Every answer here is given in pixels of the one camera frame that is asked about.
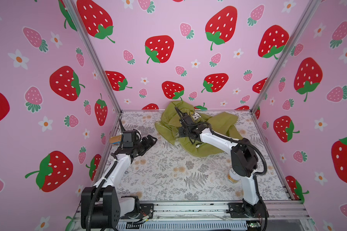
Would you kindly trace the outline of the green zip-up jacket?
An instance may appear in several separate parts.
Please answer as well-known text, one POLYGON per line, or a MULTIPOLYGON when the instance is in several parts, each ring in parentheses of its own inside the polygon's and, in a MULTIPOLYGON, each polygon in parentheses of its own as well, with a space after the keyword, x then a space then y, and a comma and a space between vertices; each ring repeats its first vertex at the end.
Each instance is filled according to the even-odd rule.
POLYGON ((192 143, 189 138, 179 138, 178 129, 181 127, 181 124, 175 107, 178 107, 183 113, 187 113, 192 118, 193 123, 201 122, 202 127, 200 130, 202 132, 210 133, 209 126, 211 126, 212 130, 218 134, 232 139, 243 139, 235 127, 238 121, 236 115, 222 112, 215 116, 210 116, 196 112, 194 106, 184 101, 172 101, 163 112, 161 120, 155 123, 155 128, 169 143, 175 145, 178 142, 187 152, 195 157, 216 155, 222 153, 223 150, 206 142, 194 141, 192 143))

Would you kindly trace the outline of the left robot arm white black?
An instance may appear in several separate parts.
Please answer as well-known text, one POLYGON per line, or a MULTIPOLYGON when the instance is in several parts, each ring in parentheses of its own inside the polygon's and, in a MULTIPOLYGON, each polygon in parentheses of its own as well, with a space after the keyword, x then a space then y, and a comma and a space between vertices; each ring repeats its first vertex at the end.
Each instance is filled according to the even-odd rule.
POLYGON ((117 230, 122 217, 132 219, 142 216, 135 224, 141 224, 149 219, 140 206, 138 196, 124 196, 119 198, 117 187, 126 170, 133 160, 142 157, 157 138, 148 135, 141 136, 138 130, 126 130, 121 121, 121 141, 117 150, 112 153, 113 161, 105 174, 92 186, 86 187, 81 195, 81 226, 90 231, 92 229, 117 230))

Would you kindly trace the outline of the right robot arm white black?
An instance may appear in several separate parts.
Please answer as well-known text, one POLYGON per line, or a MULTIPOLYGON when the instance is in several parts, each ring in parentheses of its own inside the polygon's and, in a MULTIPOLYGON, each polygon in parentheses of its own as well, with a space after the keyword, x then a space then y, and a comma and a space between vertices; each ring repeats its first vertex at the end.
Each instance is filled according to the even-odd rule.
POLYGON ((241 203, 229 203, 226 211, 232 218, 264 218, 269 217, 267 207, 258 188, 257 176, 267 172, 267 163, 257 147, 243 138, 232 139, 212 129, 207 122, 195 123, 190 115, 175 108, 182 127, 179 137, 188 137, 190 141, 210 144, 231 156, 232 169, 240 177, 243 187, 241 203))

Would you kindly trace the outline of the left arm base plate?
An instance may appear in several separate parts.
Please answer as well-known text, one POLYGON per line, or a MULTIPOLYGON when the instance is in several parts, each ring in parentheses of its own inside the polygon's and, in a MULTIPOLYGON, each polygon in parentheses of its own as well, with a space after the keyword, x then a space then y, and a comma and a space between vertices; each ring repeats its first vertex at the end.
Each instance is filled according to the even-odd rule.
POLYGON ((137 209, 132 212, 127 213, 122 216, 121 219, 142 219, 142 218, 152 218, 154 211, 154 204, 143 203, 140 204, 137 209))

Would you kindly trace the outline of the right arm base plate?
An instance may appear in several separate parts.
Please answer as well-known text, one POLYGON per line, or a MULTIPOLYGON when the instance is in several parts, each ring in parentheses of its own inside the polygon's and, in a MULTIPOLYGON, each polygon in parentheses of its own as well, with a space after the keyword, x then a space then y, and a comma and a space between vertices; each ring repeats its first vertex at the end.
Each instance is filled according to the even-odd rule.
POLYGON ((229 203, 227 214, 232 218, 269 218, 266 206, 262 202, 251 205, 246 201, 242 203, 229 203))

